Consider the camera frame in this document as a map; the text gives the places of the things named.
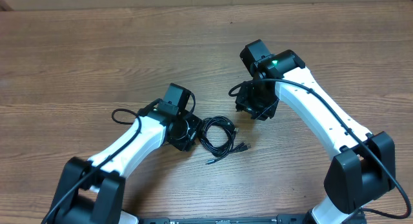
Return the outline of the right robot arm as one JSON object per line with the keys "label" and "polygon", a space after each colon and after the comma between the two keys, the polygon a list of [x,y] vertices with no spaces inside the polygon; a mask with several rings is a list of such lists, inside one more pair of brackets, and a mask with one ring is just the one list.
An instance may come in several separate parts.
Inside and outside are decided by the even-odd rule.
{"label": "right robot arm", "polygon": [[317,84],[292,50],[272,54],[258,39],[240,53],[253,78],[236,94],[236,109],[252,119],[274,117],[286,103],[313,131],[331,164],[324,180],[326,198],[304,223],[345,223],[356,212],[394,188],[395,144],[386,132],[373,134],[346,114]]}

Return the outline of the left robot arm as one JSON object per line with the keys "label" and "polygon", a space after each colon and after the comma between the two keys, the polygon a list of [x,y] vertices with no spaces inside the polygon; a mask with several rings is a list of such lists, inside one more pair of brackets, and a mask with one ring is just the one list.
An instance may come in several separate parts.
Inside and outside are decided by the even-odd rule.
{"label": "left robot arm", "polygon": [[130,128],[88,160],[73,157],[65,164],[43,223],[138,223],[123,211],[126,179],[153,151],[168,143],[182,152],[194,144],[202,120],[187,110],[194,94],[170,84],[158,98],[133,113]]}

